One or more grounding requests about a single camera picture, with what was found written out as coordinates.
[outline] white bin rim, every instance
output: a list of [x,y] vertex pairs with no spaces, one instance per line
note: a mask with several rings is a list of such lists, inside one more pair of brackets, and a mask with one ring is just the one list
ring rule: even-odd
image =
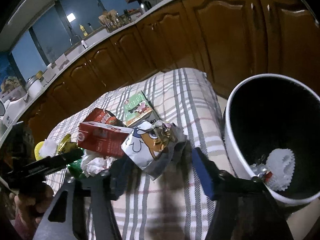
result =
[[[303,88],[305,88],[306,90],[308,90],[320,103],[320,97],[311,89],[309,88],[308,86],[306,86],[305,84],[303,84],[302,82],[294,79],[294,78],[291,78],[291,77],[288,77],[288,76],[284,76],[284,75],[280,75],[280,74],[271,74],[271,73],[268,73],[268,74],[258,74],[258,75],[255,75],[255,76],[252,76],[252,77],[249,77],[245,80],[243,80],[242,82],[240,82],[234,89],[233,91],[231,92],[229,98],[228,98],[228,102],[227,102],[227,106],[226,106],[226,109],[225,109],[225,131],[228,133],[228,136],[229,136],[229,139],[231,141],[231,144],[233,146],[233,149],[235,150],[236,152],[236,155],[237,157],[239,158],[241,164],[243,165],[243,167],[245,168],[246,172],[249,174],[249,176],[252,178],[254,176],[256,176],[253,171],[251,170],[251,168],[249,167],[247,161],[245,160],[245,158],[243,157],[242,153],[240,152],[240,149],[236,143],[236,139],[234,137],[234,134],[232,132],[232,129],[231,129],[231,121],[230,121],[230,110],[231,110],[231,102],[232,102],[232,99],[235,95],[235,93],[237,92],[237,90],[243,86],[244,84],[246,84],[247,82],[251,81],[251,80],[254,80],[254,79],[257,79],[257,78],[261,78],[261,77],[275,77],[275,78],[282,78],[282,79],[286,79],[288,81],[291,81],[291,82],[294,82],[296,83],[297,85],[300,85],[302,86]],[[269,187],[267,187],[267,189],[269,190],[269,192],[271,193],[271,195],[278,201],[282,202],[282,203],[285,203],[287,205],[292,205],[292,206],[297,206],[297,205],[304,205],[304,204],[308,204],[310,203],[311,201],[313,201],[314,199],[320,197],[320,191],[309,197],[309,198],[304,198],[304,199],[292,199],[292,198],[287,198],[287,197],[284,197],[276,192],[274,192],[273,190],[271,190]]]

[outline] light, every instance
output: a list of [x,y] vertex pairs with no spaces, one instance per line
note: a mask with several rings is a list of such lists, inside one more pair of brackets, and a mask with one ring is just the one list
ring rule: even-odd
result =
[[68,19],[68,21],[71,23],[73,20],[76,19],[76,17],[73,15],[73,13],[70,13],[70,14],[67,16],[67,19]]

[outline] plaid tablecloth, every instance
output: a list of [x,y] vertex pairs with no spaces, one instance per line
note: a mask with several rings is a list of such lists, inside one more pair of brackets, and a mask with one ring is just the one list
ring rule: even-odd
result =
[[[153,104],[162,120],[183,127],[190,144],[181,162],[169,166],[152,181],[135,168],[127,191],[113,202],[116,220],[123,239],[204,239],[212,219],[215,202],[202,190],[191,164],[191,148],[200,147],[220,169],[231,172],[221,139],[221,110],[216,94],[205,73],[182,68],[124,88],[108,92],[88,108],[59,123],[49,138],[59,142],[67,133],[76,140],[79,122],[95,108],[110,110],[124,119],[123,103],[139,90]],[[66,170],[48,176],[55,192],[61,187]],[[95,239],[90,199],[85,201],[89,240]]]

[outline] human hand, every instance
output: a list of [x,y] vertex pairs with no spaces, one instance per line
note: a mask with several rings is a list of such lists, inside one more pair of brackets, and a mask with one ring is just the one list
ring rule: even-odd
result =
[[44,182],[32,187],[29,193],[19,193],[14,197],[21,222],[27,229],[37,228],[52,199],[53,190]]

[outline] cartoon packaging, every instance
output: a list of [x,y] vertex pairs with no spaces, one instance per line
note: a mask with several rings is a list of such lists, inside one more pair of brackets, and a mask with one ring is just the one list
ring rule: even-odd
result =
[[172,159],[179,160],[187,137],[174,123],[144,121],[128,135],[122,150],[152,180],[158,178]]

